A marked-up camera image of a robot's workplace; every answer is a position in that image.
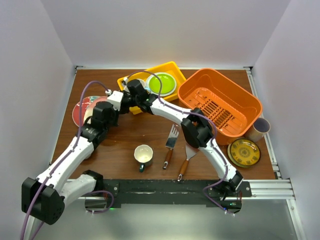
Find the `pink and cream plate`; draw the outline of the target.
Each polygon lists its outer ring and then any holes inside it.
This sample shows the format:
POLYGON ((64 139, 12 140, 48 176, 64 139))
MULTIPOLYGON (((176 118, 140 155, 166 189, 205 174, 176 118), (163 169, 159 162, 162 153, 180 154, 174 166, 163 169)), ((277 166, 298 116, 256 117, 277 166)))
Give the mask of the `pink and cream plate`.
POLYGON ((86 108, 86 111, 84 113, 84 117, 82 119, 83 120, 82 124, 84 124, 86 121, 88 124, 91 123, 91 117, 93 116, 94 107, 99 102, 106 102, 107 98, 108 98, 107 96, 99 96, 88 105, 88 107, 86 108))

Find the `yellow patterned plate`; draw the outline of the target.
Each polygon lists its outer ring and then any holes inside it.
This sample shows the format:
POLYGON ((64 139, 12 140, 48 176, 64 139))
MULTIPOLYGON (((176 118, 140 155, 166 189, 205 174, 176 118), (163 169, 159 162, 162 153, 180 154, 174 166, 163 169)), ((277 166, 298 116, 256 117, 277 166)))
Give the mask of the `yellow patterned plate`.
POLYGON ((241 137, 228 145, 227 155, 238 167, 249 168, 260 161, 261 150, 255 142, 241 137))

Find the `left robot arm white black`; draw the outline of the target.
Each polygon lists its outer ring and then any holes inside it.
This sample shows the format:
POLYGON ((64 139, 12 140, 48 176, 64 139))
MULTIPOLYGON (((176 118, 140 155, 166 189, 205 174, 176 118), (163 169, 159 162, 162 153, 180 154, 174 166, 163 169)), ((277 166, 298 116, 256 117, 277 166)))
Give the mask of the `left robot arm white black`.
POLYGON ((86 105, 79 115, 78 132, 67 149, 37 178, 28 177, 22 183, 21 208, 27 217, 52 225, 79 197, 89 193, 99 196, 103 192, 103 176, 95 171, 86 170, 71 183, 67 180, 106 139, 109 128, 118 124, 119 115, 128 113, 134 102, 130 93, 113 91, 86 105))

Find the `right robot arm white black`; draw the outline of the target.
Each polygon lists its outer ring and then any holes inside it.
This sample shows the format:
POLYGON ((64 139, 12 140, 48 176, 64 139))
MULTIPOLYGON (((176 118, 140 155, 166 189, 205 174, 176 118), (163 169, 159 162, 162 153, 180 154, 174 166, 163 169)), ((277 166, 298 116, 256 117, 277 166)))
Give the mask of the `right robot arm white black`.
POLYGON ((178 107, 155 94, 148 93, 139 80, 126 84, 135 104, 143 111, 163 117, 181 126, 186 143, 202 152, 216 170, 223 192, 230 197, 241 190, 244 180, 241 173, 233 167, 219 148, 215 136, 215 125, 204 116, 199 108, 193 110, 178 107))

